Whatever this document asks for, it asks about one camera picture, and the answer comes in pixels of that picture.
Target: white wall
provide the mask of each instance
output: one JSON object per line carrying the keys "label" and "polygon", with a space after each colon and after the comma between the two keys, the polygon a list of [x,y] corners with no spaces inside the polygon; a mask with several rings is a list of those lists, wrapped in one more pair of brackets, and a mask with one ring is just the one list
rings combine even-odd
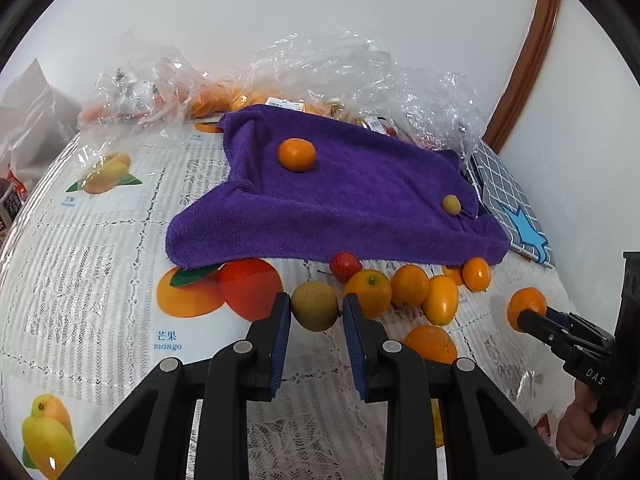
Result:
{"label": "white wall", "polygon": [[500,156],[525,189],[578,310],[613,331],[623,251],[640,250],[640,88],[577,0],[563,0],[529,102]]}
{"label": "white wall", "polygon": [[397,61],[468,75],[490,115],[536,0],[56,0],[0,75],[0,92],[37,57],[50,83],[85,99],[114,38],[173,43],[198,68],[228,73],[292,32],[376,28]]}

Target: human hand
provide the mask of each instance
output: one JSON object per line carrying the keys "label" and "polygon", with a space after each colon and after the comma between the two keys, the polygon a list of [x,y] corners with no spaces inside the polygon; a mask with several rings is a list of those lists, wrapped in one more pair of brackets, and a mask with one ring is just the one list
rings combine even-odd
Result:
{"label": "human hand", "polygon": [[[598,431],[593,427],[590,416],[596,411],[598,397],[580,381],[575,381],[575,399],[564,412],[558,424],[556,448],[567,460],[587,458],[595,447]],[[600,434],[603,439],[611,437],[620,425],[623,410],[613,410],[607,415]]]}

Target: blue star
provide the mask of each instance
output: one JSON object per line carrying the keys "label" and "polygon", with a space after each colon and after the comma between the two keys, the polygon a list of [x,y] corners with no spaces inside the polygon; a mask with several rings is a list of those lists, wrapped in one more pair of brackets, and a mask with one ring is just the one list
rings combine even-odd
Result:
{"label": "blue star", "polygon": [[546,254],[545,245],[548,244],[548,240],[536,231],[533,225],[531,225],[531,222],[523,211],[522,206],[518,206],[517,212],[513,212],[508,206],[505,206],[502,203],[500,206],[516,227],[522,243],[533,246],[536,249],[538,252],[538,263],[541,264],[542,262],[546,262],[548,255]]}

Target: white paper bag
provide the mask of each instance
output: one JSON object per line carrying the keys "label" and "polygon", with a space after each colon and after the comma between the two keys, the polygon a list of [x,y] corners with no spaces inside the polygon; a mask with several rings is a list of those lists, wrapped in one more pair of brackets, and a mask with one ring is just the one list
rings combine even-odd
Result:
{"label": "white paper bag", "polygon": [[65,119],[68,110],[62,114],[56,104],[38,60],[8,86],[0,100],[0,177],[15,184],[22,200],[75,135]]}

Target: metal screw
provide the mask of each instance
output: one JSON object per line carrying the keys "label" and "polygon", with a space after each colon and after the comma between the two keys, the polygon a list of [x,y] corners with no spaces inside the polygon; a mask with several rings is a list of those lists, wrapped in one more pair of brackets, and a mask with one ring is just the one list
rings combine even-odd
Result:
{"label": "metal screw", "polygon": [[160,361],[160,369],[163,372],[173,372],[178,367],[178,359],[175,357],[167,357]]}
{"label": "metal screw", "polygon": [[476,363],[468,357],[461,357],[456,361],[456,366],[461,372],[471,372],[476,368]]}
{"label": "metal screw", "polygon": [[382,349],[385,352],[389,352],[390,354],[397,354],[399,351],[402,350],[402,345],[398,341],[395,341],[393,339],[387,339],[385,342],[382,343]]}
{"label": "metal screw", "polygon": [[236,341],[236,344],[234,345],[234,352],[236,352],[237,354],[246,354],[247,352],[250,352],[251,348],[253,347],[254,346],[251,344],[250,341],[247,341],[247,340]]}

